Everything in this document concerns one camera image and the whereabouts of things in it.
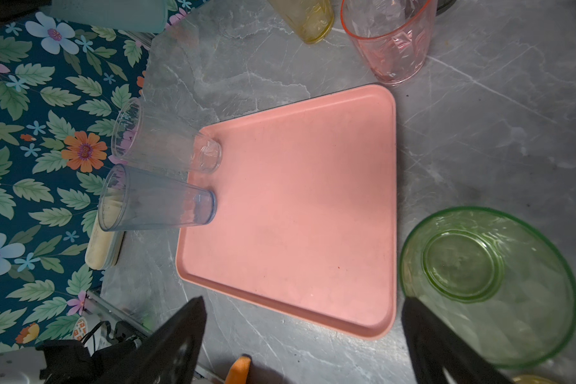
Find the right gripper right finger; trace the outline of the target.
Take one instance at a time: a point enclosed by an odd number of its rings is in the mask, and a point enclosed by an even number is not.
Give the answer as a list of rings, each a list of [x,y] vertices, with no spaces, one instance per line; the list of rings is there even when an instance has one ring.
[[[416,382],[510,382],[418,299],[405,299],[401,320]]]

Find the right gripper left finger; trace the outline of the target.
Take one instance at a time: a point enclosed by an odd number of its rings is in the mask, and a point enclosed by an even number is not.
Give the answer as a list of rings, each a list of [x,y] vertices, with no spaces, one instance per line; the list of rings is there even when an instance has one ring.
[[[97,383],[191,383],[206,327],[204,299],[196,297],[178,310],[135,351],[95,381]]]

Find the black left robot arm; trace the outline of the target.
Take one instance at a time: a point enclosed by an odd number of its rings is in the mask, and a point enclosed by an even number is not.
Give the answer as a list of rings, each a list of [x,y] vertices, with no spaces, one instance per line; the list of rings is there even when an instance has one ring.
[[[0,383],[95,383],[142,343],[127,340],[89,352],[78,340],[0,352]]]

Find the blue transparent cup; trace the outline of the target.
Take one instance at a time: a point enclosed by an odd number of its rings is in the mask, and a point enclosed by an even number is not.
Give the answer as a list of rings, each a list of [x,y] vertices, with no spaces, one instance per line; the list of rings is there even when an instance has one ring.
[[[209,190],[116,165],[102,188],[98,221],[105,231],[160,230],[206,225],[216,211],[217,198]]]

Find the pink plastic tray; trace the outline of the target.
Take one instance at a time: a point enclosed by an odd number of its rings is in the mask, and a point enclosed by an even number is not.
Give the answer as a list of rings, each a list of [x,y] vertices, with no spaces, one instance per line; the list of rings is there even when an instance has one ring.
[[[396,102],[340,91],[207,126],[222,162],[211,223],[180,230],[179,277],[350,334],[383,337],[397,313]]]

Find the clear transparent cup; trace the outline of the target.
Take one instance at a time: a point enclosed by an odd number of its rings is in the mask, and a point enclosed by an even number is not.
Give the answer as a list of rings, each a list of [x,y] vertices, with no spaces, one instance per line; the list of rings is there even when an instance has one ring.
[[[128,100],[115,119],[111,152],[131,166],[210,174],[222,147],[184,119],[142,98]]]

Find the teal frosted cup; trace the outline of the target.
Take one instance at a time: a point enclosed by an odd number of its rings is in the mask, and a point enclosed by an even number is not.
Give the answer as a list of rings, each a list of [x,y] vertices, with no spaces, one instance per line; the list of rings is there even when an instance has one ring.
[[[67,22],[154,34],[163,31],[168,16],[163,0],[54,0],[41,11]]]

